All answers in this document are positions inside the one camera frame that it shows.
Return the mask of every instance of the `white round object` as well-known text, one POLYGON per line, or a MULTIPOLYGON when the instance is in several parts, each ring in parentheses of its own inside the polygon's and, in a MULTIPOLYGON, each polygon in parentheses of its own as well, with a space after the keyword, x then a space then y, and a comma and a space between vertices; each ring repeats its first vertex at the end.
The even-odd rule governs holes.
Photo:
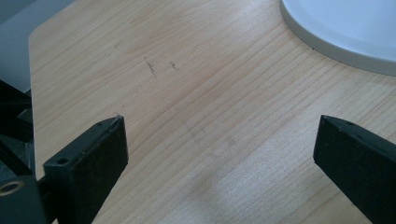
POLYGON ((396 76, 395 0, 280 0, 307 45, 349 65, 396 76))

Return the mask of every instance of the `screw hole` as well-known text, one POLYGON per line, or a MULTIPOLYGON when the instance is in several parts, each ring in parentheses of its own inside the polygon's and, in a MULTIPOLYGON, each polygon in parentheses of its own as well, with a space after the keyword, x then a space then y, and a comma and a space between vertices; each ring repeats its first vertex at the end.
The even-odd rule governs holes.
POLYGON ((12 194, 23 187, 23 182, 12 181, 0 187, 0 197, 12 194))
POLYGON ((67 163, 69 160, 67 158, 61 158, 57 161, 58 164, 63 165, 67 163))

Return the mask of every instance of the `wooden table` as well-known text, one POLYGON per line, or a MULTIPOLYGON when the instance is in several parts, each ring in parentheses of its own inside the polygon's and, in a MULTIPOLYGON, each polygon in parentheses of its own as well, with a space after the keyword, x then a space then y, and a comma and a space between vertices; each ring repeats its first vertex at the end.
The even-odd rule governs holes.
POLYGON ((130 160, 95 223, 369 223, 312 159, 319 117, 396 142, 396 77, 314 51, 277 0, 80 0, 30 37, 38 177, 95 122, 130 160))

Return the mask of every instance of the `dark mark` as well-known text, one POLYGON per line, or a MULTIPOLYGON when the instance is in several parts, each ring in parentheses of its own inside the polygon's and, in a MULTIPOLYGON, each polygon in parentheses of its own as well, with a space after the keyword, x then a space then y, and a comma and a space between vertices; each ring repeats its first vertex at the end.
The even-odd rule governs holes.
POLYGON ((151 63, 149 63, 149 61, 148 61, 148 59, 146 57, 145 57, 145 61, 146 61, 147 65, 148 65, 149 70, 151 70, 151 74, 155 76, 154 67, 151 65, 151 63))
POLYGON ((175 70, 178 71, 178 68, 176 67, 176 65, 175 65, 174 63, 170 62, 170 64, 172 64, 172 67, 173 67, 175 70))

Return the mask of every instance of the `light wood surface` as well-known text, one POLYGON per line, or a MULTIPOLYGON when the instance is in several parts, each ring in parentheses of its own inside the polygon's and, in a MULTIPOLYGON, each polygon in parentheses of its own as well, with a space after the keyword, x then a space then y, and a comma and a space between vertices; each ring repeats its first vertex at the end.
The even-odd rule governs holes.
POLYGON ((370 223, 312 159, 319 117, 396 142, 396 77, 338 63, 277 0, 80 0, 30 37, 42 163, 125 117, 94 223, 370 223))

